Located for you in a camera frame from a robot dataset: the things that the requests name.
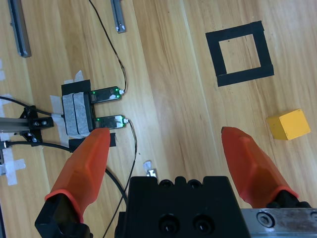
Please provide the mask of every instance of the wooden block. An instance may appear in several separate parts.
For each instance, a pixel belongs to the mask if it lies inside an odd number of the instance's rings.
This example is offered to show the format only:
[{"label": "wooden block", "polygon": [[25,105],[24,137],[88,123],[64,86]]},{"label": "wooden block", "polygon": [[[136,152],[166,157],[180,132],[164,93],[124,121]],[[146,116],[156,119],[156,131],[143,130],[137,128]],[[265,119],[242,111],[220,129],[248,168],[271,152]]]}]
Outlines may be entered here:
[{"label": "wooden block", "polygon": [[311,132],[301,109],[284,112],[266,119],[274,139],[292,140]]}]

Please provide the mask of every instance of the wooden floor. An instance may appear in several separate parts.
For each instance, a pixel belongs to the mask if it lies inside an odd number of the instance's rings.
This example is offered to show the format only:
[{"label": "wooden floor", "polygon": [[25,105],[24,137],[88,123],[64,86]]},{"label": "wooden floor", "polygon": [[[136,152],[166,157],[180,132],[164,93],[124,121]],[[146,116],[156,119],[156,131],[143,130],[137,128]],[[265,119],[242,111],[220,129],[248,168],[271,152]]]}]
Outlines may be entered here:
[{"label": "wooden floor", "polygon": [[[79,70],[93,89],[123,88],[119,64],[88,0],[22,2],[32,57],[18,56],[7,1],[1,0],[5,80],[0,81],[0,95],[9,93],[52,111],[50,95],[61,96],[61,84]],[[301,200],[317,206],[316,0],[123,0],[124,34],[115,30],[110,1],[93,2],[128,76],[122,99],[97,105],[96,113],[123,114],[133,121],[139,143],[133,175],[144,176],[142,164],[151,160],[159,179],[230,177],[220,130],[233,126],[255,139]],[[259,20],[275,76],[218,88],[205,33]],[[252,37],[222,42],[221,48],[228,72],[258,66]],[[3,107],[7,117],[20,116],[20,106]],[[274,140],[265,119],[297,108],[312,132],[292,141]],[[134,141],[130,128],[117,130],[116,136],[108,166],[126,183]],[[58,143],[57,127],[43,131],[43,137]],[[16,160],[25,160],[26,168],[17,171],[17,185],[8,186],[6,177],[0,177],[7,237],[39,237],[34,221],[70,154],[28,146],[16,146],[13,153]],[[94,237],[102,237],[119,199],[105,176],[97,201],[84,215]],[[107,237],[113,237],[115,226]]]}]

